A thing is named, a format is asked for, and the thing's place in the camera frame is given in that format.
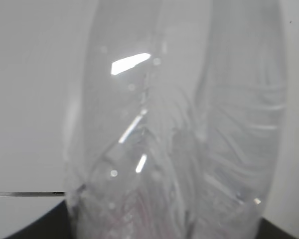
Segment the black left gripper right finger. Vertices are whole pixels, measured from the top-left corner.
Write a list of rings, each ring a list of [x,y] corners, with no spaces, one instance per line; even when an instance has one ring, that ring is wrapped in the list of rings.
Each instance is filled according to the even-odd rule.
[[[298,237],[262,218],[260,222],[260,239],[298,239]]]

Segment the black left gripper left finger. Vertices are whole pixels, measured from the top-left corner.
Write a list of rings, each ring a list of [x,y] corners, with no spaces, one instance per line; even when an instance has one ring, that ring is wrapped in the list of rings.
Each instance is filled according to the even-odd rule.
[[[6,239],[71,239],[72,230],[63,200],[48,213]]]

